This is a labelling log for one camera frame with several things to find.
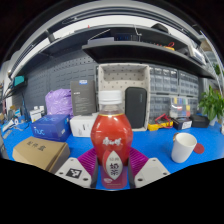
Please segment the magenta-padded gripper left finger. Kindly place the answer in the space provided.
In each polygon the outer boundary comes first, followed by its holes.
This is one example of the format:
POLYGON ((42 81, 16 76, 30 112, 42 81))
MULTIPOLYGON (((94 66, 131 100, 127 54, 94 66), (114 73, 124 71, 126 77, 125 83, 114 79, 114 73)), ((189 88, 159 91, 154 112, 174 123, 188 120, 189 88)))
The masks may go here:
POLYGON ((84 188, 95 188, 98 178, 98 159, 94 149, 78 158, 70 157, 56 175, 84 188))

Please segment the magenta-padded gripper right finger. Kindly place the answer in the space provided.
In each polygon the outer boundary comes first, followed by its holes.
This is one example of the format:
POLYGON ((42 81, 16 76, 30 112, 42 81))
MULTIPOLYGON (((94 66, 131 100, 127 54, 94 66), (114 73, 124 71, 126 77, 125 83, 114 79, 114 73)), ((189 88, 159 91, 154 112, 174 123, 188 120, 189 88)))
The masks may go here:
POLYGON ((143 187, 169 174, 170 172, 157 158, 148 158, 134 148, 130 150, 128 178, 131 188, 143 187))

